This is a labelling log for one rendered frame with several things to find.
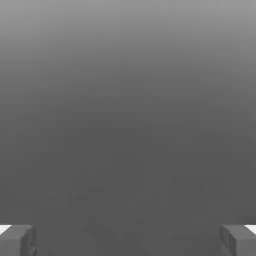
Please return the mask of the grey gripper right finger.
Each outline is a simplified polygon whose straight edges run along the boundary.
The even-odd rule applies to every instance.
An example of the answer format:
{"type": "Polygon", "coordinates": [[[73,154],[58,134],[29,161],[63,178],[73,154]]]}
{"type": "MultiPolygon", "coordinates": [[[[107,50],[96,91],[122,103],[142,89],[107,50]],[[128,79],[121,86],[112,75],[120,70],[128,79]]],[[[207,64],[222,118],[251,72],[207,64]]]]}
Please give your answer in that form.
{"type": "Polygon", "coordinates": [[[221,256],[256,256],[256,224],[221,225],[221,256]]]}

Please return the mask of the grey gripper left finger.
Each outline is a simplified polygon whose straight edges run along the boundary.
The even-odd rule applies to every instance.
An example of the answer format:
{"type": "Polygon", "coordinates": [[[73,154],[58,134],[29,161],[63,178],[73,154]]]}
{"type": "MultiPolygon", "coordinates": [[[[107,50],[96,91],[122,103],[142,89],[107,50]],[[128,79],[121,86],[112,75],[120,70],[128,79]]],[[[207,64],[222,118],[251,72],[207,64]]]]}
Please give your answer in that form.
{"type": "Polygon", "coordinates": [[[36,226],[0,224],[0,256],[38,256],[36,226]]]}

